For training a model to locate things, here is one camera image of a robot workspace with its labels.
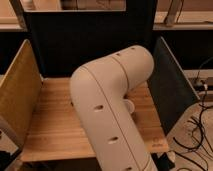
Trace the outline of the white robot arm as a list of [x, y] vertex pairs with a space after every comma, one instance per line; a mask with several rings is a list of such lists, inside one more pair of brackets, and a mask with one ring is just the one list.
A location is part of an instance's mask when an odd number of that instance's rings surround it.
[[153, 68], [150, 52], [134, 45], [83, 64], [71, 76], [71, 100], [102, 171], [157, 171], [124, 100]]

